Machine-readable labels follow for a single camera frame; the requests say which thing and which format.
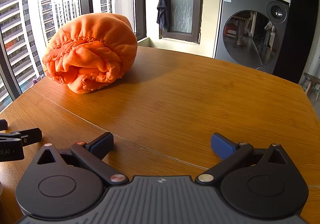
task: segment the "dark towel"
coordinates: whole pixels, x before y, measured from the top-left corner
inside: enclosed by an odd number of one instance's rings
[[[157,23],[159,27],[164,30],[164,27],[169,27],[169,15],[168,15],[168,8],[167,8],[168,0],[159,0],[158,3],[158,17]]]

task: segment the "washing machine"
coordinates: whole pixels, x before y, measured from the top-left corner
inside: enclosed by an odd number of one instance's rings
[[[214,58],[272,74],[287,25],[283,0],[221,0]]]

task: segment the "wooden table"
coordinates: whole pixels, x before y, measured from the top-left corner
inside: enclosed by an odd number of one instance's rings
[[[132,69],[109,87],[78,95],[44,78],[1,115],[9,131],[39,127],[43,141],[22,161],[0,163],[0,223],[21,213],[15,187],[40,147],[69,147],[105,131],[115,149],[104,159],[128,176],[191,175],[220,160],[210,138],[266,148],[281,143],[309,186],[302,216],[320,219],[320,123],[301,86],[244,66],[139,47]]]

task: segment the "hanging towel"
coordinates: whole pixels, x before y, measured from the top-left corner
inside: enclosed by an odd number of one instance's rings
[[[103,88],[128,71],[137,38],[125,16],[89,13],[63,25],[43,56],[44,72],[75,93]]]
[[[159,0],[158,3],[158,17],[157,23],[159,27],[164,30],[165,27],[169,27],[169,15],[168,15],[168,8],[167,8],[168,0]]]

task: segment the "window sill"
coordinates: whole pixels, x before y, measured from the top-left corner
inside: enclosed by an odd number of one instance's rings
[[[141,40],[138,40],[138,46],[141,47],[150,47],[150,38],[146,37]]]
[[[165,41],[174,41],[174,42],[179,42],[179,43],[184,43],[184,44],[194,45],[194,46],[199,46],[200,45],[199,43],[196,43],[196,42],[180,40],[180,39],[171,39],[171,38],[161,38],[161,39],[165,40]]]

